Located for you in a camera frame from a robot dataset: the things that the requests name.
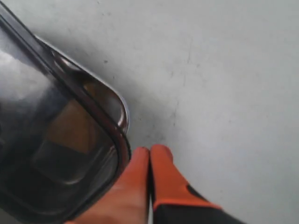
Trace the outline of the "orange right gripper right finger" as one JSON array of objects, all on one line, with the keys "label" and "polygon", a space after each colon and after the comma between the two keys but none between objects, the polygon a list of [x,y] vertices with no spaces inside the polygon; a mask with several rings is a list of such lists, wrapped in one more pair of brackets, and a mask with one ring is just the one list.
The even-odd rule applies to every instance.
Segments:
[{"label": "orange right gripper right finger", "polygon": [[240,224],[201,194],[183,177],[173,163],[170,149],[153,145],[150,149],[153,223],[155,224]]}]

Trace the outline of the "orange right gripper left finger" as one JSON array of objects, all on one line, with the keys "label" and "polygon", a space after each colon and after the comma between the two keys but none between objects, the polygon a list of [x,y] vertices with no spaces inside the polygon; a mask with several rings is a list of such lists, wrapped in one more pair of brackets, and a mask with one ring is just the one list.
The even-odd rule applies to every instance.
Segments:
[{"label": "orange right gripper left finger", "polygon": [[150,152],[139,147],[111,189],[68,224],[146,224]]}]

